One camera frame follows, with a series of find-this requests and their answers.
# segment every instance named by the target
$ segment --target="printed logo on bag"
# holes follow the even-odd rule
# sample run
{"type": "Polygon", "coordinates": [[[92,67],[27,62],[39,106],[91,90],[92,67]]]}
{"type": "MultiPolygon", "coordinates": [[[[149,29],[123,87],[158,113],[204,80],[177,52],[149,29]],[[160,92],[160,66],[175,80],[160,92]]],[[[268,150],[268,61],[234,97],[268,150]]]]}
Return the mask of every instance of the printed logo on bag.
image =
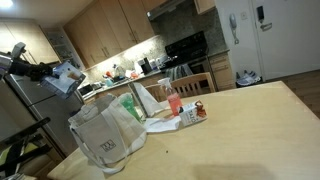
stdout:
{"type": "Polygon", "coordinates": [[[115,148],[116,144],[111,139],[109,139],[106,143],[104,143],[100,146],[104,149],[104,151],[108,152],[111,149],[115,148]]]}

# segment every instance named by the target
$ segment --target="range hood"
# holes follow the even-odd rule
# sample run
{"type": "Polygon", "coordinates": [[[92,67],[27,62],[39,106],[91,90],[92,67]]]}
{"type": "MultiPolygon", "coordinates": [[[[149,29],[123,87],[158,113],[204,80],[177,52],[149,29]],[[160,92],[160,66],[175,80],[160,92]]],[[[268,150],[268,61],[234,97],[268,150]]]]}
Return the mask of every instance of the range hood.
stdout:
{"type": "Polygon", "coordinates": [[[165,3],[149,11],[147,13],[147,16],[149,20],[152,21],[156,17],[160,16],[161,14],[175,10],[176,6],[181,4],[184,1],[185,0],[167,0],[165,3]]]}

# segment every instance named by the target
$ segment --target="bag handle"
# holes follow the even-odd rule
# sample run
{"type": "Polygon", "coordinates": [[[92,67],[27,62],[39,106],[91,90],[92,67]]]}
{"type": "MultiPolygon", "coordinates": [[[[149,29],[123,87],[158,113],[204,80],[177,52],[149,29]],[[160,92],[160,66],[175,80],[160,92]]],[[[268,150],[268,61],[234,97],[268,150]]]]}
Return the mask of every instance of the bag handle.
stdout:
{"type": "Polygon", "coordinates": [[[84,147],[83,145],[83,141],[82,139],[80,138],[80,136],[78,135],[77,132],[75,132],[75,130],[73,128],[70,127],[70,131],[74,137],[74,139],[76,140],[77,144],[79,145],[81,151],[89,158],[91,159],[95,164],[96,166],[98,166],[100,169],[102,169],[103,172],[105,173],[108,173],[108,174],[115,174],[119,171],[121,171],[125,165],[128,163],[128,154],[129,154],[129,151],[128,151],[128,148],[126,148],[126,145],[123,141],[123,138],[122,138],[122,135],[120,133],[120,130],[119,130],[119,127],[118,125],[115,123],[115,122],[112,122],[110,123],[109,121],[106,121],[106,123],[109,124],[110,127],[112,127],[112,129],[115,129],[116,130],[116,133],[119,135],[119,137],[121,137],[121,142],[122,142],[122,145],[124,147],[124,150],[125,150],[125,157],[124,157],[124,160],[123,160],[123,163],[120,167],[117,167],[117,168],[108,168],[108,167],[105,167],[104,165],[102,165],[98,160],[97,158],[95,157],[95,155],[90,151],[88,150],[86,147],[84,147]]]}

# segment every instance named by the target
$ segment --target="white door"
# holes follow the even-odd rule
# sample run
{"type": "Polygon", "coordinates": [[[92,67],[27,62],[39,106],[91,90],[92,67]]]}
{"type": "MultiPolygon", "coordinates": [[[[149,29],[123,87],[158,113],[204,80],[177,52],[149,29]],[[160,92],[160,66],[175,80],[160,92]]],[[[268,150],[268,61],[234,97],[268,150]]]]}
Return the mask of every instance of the white door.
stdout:
{"type": "Polygon", "coordinates": [[[319,0],[251,2],[266,80],[320,69],[319,0]],[[258,18],[260,6],[263,23],[258,18]]]}

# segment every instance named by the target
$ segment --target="light switch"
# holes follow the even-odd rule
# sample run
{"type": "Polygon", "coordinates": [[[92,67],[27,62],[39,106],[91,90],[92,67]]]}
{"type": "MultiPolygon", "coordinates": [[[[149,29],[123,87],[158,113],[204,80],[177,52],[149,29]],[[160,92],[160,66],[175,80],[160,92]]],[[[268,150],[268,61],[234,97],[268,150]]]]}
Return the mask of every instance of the light switch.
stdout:
{"type": "Polygon", "coordinates": [[[242,20],[248,19],[247,12],[244,11],[244,12],[241,13],[241,19],[242,20]]]}

